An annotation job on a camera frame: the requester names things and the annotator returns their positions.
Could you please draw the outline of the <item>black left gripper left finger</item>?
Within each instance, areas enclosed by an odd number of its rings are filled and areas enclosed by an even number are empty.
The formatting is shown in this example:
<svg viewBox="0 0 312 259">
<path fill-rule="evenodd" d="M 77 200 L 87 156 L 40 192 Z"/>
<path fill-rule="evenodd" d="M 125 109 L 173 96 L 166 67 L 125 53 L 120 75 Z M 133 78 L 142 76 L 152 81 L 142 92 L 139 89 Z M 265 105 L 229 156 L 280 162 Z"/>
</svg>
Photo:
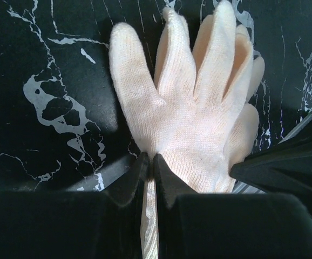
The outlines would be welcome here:
<svg viewBox="0 0 312 259">
<path fill-rule="evenodd" d="M 142 258 L 149 167 L 141 153 L 101 192 L 1 192 L 0 258 Z"/>
</svg>

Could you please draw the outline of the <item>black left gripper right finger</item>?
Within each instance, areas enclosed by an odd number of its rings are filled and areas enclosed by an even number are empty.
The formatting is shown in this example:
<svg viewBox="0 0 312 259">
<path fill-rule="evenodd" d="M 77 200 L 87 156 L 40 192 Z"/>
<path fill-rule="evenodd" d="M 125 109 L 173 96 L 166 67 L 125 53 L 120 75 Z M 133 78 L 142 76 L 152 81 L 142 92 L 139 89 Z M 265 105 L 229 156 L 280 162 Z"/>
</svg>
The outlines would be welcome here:
<svg viewBox="0 0 312 259">
<path fill-rule="evenodd" d="M 153 159 L 159 258 L 312 258 L 312 224 L 287 194 L 199 194 Z"/>
</svg>

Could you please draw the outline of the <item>cream knit glove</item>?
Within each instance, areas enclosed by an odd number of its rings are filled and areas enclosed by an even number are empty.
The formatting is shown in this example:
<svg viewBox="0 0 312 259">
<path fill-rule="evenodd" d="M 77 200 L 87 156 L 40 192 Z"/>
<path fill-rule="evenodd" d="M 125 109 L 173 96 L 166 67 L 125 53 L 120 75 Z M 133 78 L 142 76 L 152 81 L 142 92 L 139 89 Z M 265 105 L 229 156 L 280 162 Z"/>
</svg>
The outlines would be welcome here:
<svg viewBox="0 0 312 259">
<path fill-rule="evenodd" d="M 202 21 L 193 47 L 184 17 L 169 7 L 163 17 L 153 74 L 135 29 L 112 29 L 110 73 L 124 117 L 150 159 L 161 155 L 198 193 L 229 193 L 229 141 L 246 104 L 253 46 L 229 1 Z"/>
</svg>

